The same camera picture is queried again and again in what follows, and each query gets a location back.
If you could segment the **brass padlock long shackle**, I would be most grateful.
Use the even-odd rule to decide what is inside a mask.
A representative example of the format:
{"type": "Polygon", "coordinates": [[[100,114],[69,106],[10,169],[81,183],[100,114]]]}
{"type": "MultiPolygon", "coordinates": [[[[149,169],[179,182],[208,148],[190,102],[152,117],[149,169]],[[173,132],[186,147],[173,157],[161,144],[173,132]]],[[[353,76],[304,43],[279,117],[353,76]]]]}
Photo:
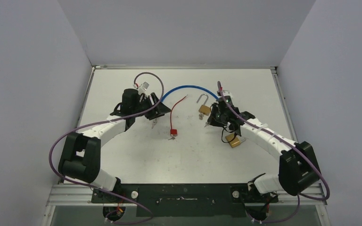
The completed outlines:
{"type": "Polygon", "coordinates": [[[200,97],[197,99],[196,103],[198,104],[203,97],[205,97],[205,100],[204,100],[203,104],[198,109],[199,116],[203,116],[203,115],[209,116],[210,113],[211,113],[211,109],[207,105],[208,98],[209,98],[208,95],[207,94],[201,94],[200,97]]]}

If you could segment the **blue lock keys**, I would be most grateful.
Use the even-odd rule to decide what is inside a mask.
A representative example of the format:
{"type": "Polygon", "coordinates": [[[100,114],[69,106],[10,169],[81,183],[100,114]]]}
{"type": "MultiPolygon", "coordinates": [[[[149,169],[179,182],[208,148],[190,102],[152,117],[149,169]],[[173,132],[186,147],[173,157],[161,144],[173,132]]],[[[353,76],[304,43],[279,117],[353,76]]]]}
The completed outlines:
{"type": "Polygon", "coordinates": [[[153,120],[153,122],[152,122],[152,129],[155,127],[155,125],[157,124],[157,120],[153,120]]]}

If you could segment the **brass padlock short shackle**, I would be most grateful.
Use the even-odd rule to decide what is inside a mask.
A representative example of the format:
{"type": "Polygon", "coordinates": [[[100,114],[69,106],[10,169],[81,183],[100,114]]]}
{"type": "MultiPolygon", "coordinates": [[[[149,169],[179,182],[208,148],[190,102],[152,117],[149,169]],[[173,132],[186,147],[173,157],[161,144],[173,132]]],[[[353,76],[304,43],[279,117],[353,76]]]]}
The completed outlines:
{"type": "Polygon", "coordinates": [[[231,148],[235,148],[241,145],[246,141],[245,137],[240,137],[237,134],[229,134],[225,136],[226,142],[230,145],[231,148]]]}

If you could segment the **blue cable lock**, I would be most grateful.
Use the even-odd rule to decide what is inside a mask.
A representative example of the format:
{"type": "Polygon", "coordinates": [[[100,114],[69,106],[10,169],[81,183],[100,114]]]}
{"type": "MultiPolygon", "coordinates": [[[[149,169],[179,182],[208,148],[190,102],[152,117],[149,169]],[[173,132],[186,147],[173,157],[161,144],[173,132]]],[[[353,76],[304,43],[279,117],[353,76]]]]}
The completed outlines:
{"type": "Polygon", "coordinates": [[[178,87],[175,87],[171,90],[169,90],[168,92],[166,92],[162,98],[162,101],[164,101],[171,93],[177,91],[177,90],[180,90],[180,89],[198,89],[198,90],[201,90],[203,91],[205,94],[209,94],[211,95],[214,99],[217,99],[217,95],[213,92],[211,92],[210,90],[206,89],[206,88],[203,88],[201,86],[196,86],[196,85],[181,85],[181,86],[178,86],[178,87]]]}

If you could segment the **red cable padlock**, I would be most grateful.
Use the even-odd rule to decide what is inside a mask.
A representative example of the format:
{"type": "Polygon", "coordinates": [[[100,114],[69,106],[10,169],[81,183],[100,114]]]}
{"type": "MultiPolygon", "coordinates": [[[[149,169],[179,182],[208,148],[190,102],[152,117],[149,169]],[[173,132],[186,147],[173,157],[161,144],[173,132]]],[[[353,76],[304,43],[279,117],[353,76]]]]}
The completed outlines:
{"type": "Polygon", "coordinates": [[[174,111],[174,108],[181,102],[183,101],[184,99],[186,99],[188,97],[188,95],[184,96],[182,99],[180,99],[179,101],[177,101],[173,107],[171,108],[171,111],[170,111],[170,136],[171,137],[176,137],[178,136],[178,132],[177,132],[177,129],[175,129],[173,127],[173,111],[174,111]]]}

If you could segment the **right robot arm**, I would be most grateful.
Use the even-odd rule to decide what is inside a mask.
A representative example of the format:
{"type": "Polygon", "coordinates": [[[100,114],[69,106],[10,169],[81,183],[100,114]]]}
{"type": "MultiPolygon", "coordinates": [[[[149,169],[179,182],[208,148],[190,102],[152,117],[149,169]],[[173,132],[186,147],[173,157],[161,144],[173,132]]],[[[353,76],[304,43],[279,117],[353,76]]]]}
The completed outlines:
{"type": "Polygon", "coordinates": [[[206,125],[221,127],[233,132],[235,137],[254,142],[279,164],[277,174],[264,173],[249,181],[247,195],[254,202],[278,191],[296,196],[320,180],[321,171],[311,144],[278,135],[251,113],[240,112],[230,96],[219,98],[211,105],[206,125]]]}

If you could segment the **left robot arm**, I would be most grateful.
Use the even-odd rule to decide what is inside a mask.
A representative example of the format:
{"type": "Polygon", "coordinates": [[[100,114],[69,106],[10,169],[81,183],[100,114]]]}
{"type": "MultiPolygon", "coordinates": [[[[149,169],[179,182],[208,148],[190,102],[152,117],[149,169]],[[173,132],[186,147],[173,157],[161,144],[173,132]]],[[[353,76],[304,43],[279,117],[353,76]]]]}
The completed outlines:
{"type": "Polygon", "coordinates": [[[154,120],[170,111],[155,93],[146,95],[137,89],[125,89],[121,102],[103,124],[66,137],[58,172],[104,189],[103,196],[111,203],[119,201],[122,196],[120,180],[101,168],[101,148],[134,124],[134,114],[154,120]]]}

